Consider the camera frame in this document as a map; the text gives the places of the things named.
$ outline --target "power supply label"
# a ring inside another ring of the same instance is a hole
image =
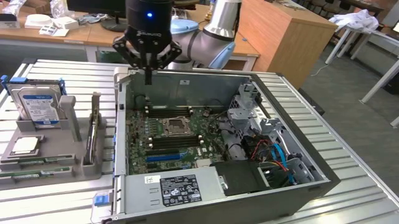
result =
[[[50,125],[58,122],[57,110],[51,107],[53,98],[50,95],[23,95],[22,98],[34,123]]]
[[[161,200],[166,207],[200,202],[200,188],[194,175],[162,178]]]

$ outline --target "motherboard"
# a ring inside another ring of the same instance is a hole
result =
[[[126,110],[130,175],[206,167],[226,156],[217,113],[209,109]]]

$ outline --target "white cloth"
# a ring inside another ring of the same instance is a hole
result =
[[[334,31],[338,31],[342,27],[349,27],[369,34],[378,27],[378,21],[368,15],[366,9],[345,15],[333,15],[328,21],[337,25]]]

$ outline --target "wooden cabinet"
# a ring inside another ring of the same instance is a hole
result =
[[[281,73],[300,88],[336,25],[308,10],[242,0],[238,32],[260,53],[253,71]]]

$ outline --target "gray floor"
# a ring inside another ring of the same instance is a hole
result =
[[[310,74],[324,66],[328,47]],[[11,75],[22,58],[85,61],[79,50],[0,45],[0,75]],[[324,119],[344,138],[381,180],[399,195],[399,129],[389,122],[399,116],[399,96],[380,90],[366,105],[358,102],[377,76],[346,57],[334,58],[317,76],[308,77],[302,89],[325,110]]]

